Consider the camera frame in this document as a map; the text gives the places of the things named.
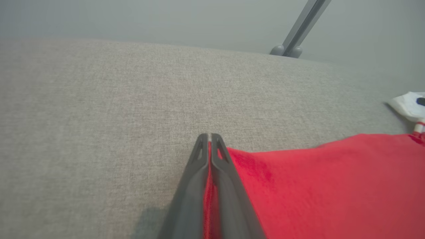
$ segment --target red towel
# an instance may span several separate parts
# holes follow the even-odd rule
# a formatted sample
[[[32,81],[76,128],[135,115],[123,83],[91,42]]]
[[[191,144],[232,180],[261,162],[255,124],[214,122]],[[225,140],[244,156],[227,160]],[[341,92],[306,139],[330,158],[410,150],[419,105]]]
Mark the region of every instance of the red towel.
[[[425,134],[228,151],[268,239],[425,238]],[[216,239],[219,205],[210,175],[206,192],[204,238]]]

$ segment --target couch cushion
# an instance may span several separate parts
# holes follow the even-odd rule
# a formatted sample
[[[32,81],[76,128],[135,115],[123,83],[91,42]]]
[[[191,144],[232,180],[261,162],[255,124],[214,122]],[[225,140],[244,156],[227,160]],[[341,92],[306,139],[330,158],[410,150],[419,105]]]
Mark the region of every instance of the couch cushion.
[[[0,237],[152,238],[200,133],[245,151],[412,130],[425,82],[307,60],[97,40],[0,43]]]

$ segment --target black object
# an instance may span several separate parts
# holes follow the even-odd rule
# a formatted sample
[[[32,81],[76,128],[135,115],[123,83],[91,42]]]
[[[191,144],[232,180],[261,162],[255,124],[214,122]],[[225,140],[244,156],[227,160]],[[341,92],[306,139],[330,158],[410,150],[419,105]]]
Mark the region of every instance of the black object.
[[[223,139],[211,135],[211,172],[218,189],[222,239],[266,239]],[[201,134],[180,179],[158,239],[202,239],[208,135]]]
[[[425,106],[425,98],[417,98],[416,103]]]

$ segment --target red fabric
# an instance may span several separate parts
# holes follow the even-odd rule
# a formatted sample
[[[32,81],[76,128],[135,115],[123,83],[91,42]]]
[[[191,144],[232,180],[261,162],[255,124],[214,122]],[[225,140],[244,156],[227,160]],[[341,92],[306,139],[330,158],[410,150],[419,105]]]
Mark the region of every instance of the red fabric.
[[[425,134],[228,151],[268,239],[425,238]],[[216,189],[209,174],[205,239],[219,238]]]

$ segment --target gray wall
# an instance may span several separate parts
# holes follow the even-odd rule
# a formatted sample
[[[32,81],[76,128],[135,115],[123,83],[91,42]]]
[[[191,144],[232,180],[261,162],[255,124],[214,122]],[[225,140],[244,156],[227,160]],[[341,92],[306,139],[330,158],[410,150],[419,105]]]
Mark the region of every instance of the gray wall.
[[[307,0],[2,0],[0,39],[78,37],[268,54]],[[425,76],[425,0],[332,0],[301,58]]]

